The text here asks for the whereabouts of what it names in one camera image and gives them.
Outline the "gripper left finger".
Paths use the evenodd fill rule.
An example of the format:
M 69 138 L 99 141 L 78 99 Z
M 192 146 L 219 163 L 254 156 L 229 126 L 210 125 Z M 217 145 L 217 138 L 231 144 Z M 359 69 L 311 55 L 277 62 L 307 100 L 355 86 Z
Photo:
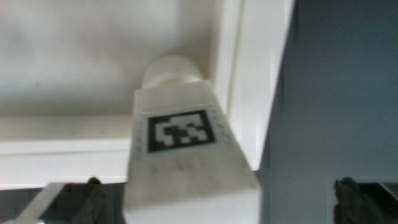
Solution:
M 53 182 L 39 191 L 11 224 L 126 224 L 123 183 Z

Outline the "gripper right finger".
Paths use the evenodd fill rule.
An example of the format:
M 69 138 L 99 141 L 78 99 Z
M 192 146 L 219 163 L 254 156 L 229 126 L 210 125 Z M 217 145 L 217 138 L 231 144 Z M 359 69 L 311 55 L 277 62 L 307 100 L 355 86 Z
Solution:
M 398 224 L 398 182 L 334 182 L 334 224 Z

